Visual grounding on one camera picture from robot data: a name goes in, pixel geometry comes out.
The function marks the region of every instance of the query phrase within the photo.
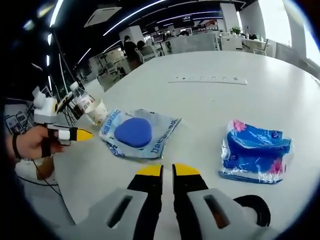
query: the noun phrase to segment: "potted plant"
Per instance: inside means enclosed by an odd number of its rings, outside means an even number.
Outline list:
[[[237,34],[237,35],[240,35],[240,33],[241,33],[241,28],[238,27],[238,26],[234,26],[233,28],[231,28],[230,32],[231,32],[231,33],[235,33],[235,34]]]

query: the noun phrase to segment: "desk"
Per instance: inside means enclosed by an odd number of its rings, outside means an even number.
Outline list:
[[[177,76],[231,75],[247,85],[168,83]],[[320,177],[320,88],[311,75],[284,61],[236,51],[202,51],[154,58],[103,95],[108,109],[146,109],[183,118],[164,149],[162,212],[154,239],[179,239],[173,211],[171,164],[197,168],[209,188],[231,198],[253,194],[271,211],[271,226],[284,230],[313,194]],[[221,142],[232,119],[293,138],[294,159],[275,185],[245,183],[218,176]],[[95,131],[83,116],[77,125]],[[56,179],[75,223],[116,188],[126,188],[141,162],[117,158],[95,137],[74,142],[54,157]]]

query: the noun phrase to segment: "pink flower print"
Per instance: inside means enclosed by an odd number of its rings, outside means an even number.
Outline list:
[[[233,127],[237,132],[242,132],[247,128],[247,126],[239,120],[233,120]]]
[[[284,172],[282,167],[282,158],[278,157],[273,161],[269,172],[272,174],[282,174]]]

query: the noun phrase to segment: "blue sponge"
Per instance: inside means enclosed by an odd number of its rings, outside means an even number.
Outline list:
[[[133,148],[141,148],[151,141],[151,125],[143,118],[130,118],[115,129],[114,136],[123,144]]]

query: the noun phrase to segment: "paper cup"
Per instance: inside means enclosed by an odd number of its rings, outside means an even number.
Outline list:
[[[92,119],[92,121],[96,125],[103,123],[108,115],[108,111],[104,103],[102,101],[99,104],[98,103],[99,102],[97,102],[96,104],[92,104],[85,110],[85,113]]]

